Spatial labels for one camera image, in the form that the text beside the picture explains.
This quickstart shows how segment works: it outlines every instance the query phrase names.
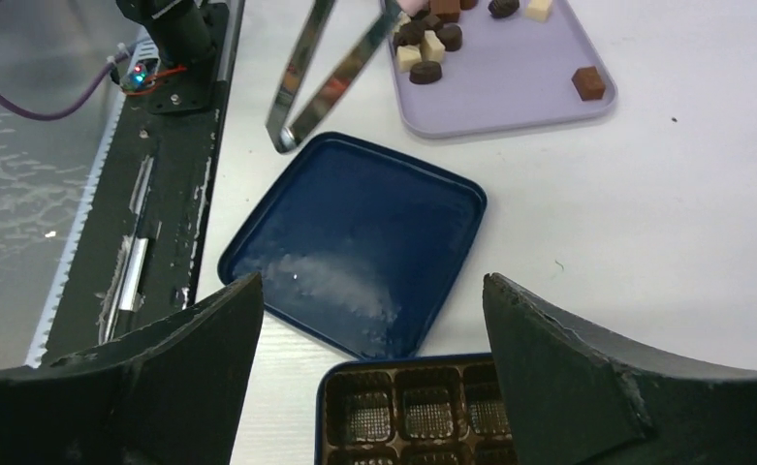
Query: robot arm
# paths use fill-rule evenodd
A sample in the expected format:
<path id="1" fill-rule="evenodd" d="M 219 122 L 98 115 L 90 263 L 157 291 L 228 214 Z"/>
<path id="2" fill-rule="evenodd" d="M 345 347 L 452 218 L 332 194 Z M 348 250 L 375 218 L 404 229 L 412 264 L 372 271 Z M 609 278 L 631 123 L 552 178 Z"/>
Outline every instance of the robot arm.
<path id="1" fill-rule="evenodd" d="M 193 0 L 115 0 L 127 19 L 146 29 L 166 67 L 191 66 L 216 51 L 207 23 Z"/>

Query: tongs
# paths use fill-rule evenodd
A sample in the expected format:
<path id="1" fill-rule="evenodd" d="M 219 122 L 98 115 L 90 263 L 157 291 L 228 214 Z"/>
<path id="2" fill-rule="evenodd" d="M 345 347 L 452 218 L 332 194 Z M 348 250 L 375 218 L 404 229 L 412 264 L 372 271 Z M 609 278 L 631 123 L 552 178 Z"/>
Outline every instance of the tongs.
<path id="1" fill-rule="evenodd" d="M 383 12 L 366 29 L 361 39 L 338 62 L 315 95 L 291 125 L 287 118 L 296 100 L 321 33 L 327 27 L 335 0 L 315 0 L 306 23 L 293 48 L 267 118 L 267 132 L 275 150 L 286 154 L 296 149 L 330 113 L 358 77 L 375 50 L 393 31 L 401 12 L 414 15 L 426 0 L 384 0 Z"/>

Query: brown plastic insert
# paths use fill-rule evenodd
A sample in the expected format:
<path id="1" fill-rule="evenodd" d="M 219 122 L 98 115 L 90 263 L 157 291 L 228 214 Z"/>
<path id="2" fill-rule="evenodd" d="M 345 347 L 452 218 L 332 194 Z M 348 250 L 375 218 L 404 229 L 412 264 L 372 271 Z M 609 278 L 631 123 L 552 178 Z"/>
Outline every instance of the brown plastic insert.
<path id="1" fill-rule="evenodd" d="M 340 365 L 322 402 L 317 465 L 518 463 L 491 356 Z"/>
<path id="2" fill-rule="evenodd" d="M 495 365 L 469 366 L 463 373 L 469 425 L 482 436 L 509 434 L 506 407 L 498 385 Z"/>
<path id="3" fill-rule="evenodd" d="M 385 443 L 394 435 L 393 380 L 387 373 L 337 374 L 327 382 L 331 444 Z"/>
<path id="4" fill-rule="evenodd" d="M 518 465 L 511 442 L 481 443 L 475 448 L 475 465 Z"/>
<path id="5" fill-rule="evenodd" d="M 457 435 L 460 373 L 455 368 L 423 368 L 395 376 L 400 399 L 400 433 L 407 441 Z"/>
<path id="6" fill-rule="evenodd" d="M 402 465 L 471 465 L 472 452 L 466 445 L 412 446 L 401 456 Z"/>

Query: blue tin box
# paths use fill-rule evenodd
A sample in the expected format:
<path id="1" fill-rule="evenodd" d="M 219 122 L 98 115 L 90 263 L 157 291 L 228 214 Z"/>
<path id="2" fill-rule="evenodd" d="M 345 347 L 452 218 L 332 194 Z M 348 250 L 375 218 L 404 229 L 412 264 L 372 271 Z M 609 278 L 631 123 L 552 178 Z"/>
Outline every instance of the blue tin box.
<path id="1" fill-rule="evenodd" d="M 316 465 L 515 465 L 491 354 L 357 361 L 318 389 Z"/>
<path id="2" fill-rule="evenodd" d="M 267 311 L 361 359 L 421 346 L 487 207 L 469 179 L 338 133 L 316 136 L 221 257 L 228 285 L 260 272 Z"/>

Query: blue tin lid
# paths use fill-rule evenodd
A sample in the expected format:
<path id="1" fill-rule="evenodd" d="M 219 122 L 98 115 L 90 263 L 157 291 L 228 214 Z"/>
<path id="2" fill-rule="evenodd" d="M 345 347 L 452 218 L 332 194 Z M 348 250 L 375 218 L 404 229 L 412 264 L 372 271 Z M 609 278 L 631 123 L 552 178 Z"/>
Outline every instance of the blue tin lid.
<path id="1" fill-rule="evenodd" d="M 413 356 L 487 207 L 477 184 L 370 142 L 312 139 L 218 265 L 264 278 L 271 315 L 359 358 Z"/>

